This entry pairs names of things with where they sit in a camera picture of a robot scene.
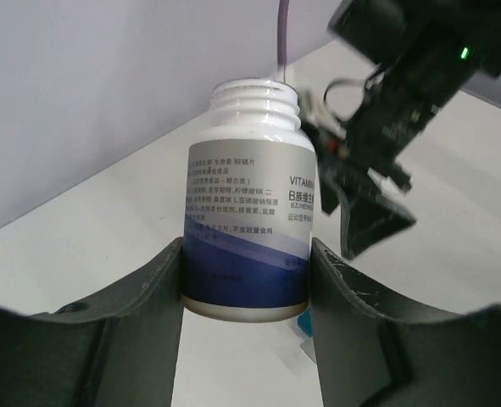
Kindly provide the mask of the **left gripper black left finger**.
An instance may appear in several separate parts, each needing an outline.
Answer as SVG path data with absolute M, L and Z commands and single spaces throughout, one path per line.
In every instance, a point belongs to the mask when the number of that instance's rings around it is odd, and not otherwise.
M 0 406 L 168 406 L 182 241 L 53 313 L 0 307 Z

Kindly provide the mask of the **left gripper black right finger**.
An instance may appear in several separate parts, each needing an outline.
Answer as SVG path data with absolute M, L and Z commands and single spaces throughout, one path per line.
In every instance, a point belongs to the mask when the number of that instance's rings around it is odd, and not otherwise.
M 326 406 L 501 406 L 501 304 L 417 302 L 314 240 L 311 322 Z

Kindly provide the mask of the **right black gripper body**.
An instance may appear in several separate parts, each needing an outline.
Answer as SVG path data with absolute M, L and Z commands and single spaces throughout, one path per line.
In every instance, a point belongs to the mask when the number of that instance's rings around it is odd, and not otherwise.
M 313 99 L 313 144 L 320 164 L 322 210 L 330 214 L 346 205 L 362 216 L 411 216 L 370 177 L 373 170 L 402 193 L 412 188 L 411 175 L 398 156 L 422 133 L 441 109 L 441 94 L 432 88 L 375 88 L 365 92 L 353 116 L 343 119 Z

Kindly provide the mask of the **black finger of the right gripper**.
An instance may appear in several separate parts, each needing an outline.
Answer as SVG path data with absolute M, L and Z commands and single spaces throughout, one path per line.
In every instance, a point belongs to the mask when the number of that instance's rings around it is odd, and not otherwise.
M 355 259 L 368 248 L 412 227 L 415 216 L 385 195 L 367 174 L 346 177 L 340 198 L 340 247 L 344 259 Z

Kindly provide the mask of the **blue pill box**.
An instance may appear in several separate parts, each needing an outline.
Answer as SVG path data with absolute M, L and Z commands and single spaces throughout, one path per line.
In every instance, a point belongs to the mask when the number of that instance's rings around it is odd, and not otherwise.
M 313 337 L 310 308 L 307 308 L 301 315 L 296 318 L 293 325 L 293 330 L 296 335 L 302 339 Z

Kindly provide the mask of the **white pill bottle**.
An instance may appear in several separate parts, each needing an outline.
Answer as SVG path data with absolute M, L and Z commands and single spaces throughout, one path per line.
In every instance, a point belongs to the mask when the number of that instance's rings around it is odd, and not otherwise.
M 270 79 L 217 86 L 189 147 L 181 300 L 220 321 L 284 321 L 309 305 L 315 149 L 298 95 Z

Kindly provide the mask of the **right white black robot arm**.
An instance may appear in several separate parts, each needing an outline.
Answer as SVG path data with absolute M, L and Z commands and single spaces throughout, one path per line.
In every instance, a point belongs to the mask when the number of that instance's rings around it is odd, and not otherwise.
M 340 210 L 341 253 L 354 259 L 415 223 L 373 175 L 408 192 L 398 156 L 474 74 L 501 77 L 501 1 L 345 1 L 328 28 L 375 66 L 352 116 L 321 104 L 304 123 L 322 209 Z

